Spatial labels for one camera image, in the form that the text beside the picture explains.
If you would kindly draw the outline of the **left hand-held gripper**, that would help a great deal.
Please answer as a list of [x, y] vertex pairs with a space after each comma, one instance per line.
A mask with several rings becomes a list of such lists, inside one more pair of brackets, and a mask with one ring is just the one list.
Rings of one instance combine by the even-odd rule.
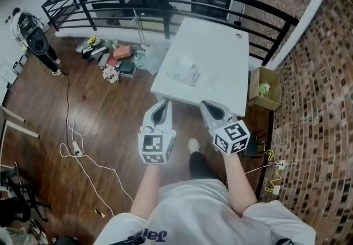
[[176, 132], [171, 129], [172, 114], [170, 100], [157, 102], [146, 111], [138, 134], [138, 152], [144, 164], [167, 163], [176, 137]]

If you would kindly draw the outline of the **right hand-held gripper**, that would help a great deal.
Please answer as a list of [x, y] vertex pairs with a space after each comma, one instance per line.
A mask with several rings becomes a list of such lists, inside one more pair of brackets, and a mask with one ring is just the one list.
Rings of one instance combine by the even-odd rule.
[[250, 132], [243, 120], [238, 120], [226, 106], [214, 101], [202, 100], [200, 111], [216, 151], [231, 156], [246, 149]]

